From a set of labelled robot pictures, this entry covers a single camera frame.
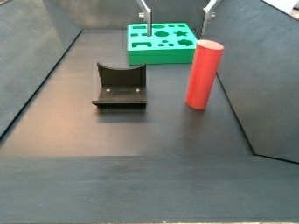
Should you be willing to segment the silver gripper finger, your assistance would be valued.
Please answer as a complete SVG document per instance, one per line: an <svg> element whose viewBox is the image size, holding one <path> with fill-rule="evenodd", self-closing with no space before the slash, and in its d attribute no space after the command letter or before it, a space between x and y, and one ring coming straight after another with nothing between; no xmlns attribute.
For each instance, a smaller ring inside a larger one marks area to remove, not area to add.
<svg viewBox="0 0 299 224"><path fill-rule="evenodd" d="M137 3L142 9L139 12L139 17L146 21L147 24L147 36L153 36L153 10L146 4L146 0L137 0Z"/></svg>
<svg viewBox="0 0 299 224"><path fill-rule="evenodd" d="M202 24L202 28L201 28L202 35L206 34L209 22L215 17L214 9L218 7L219 3L221 3L221 0L210 0L207 6L203 8L205 18L203 18L203 24Z"/></svg>

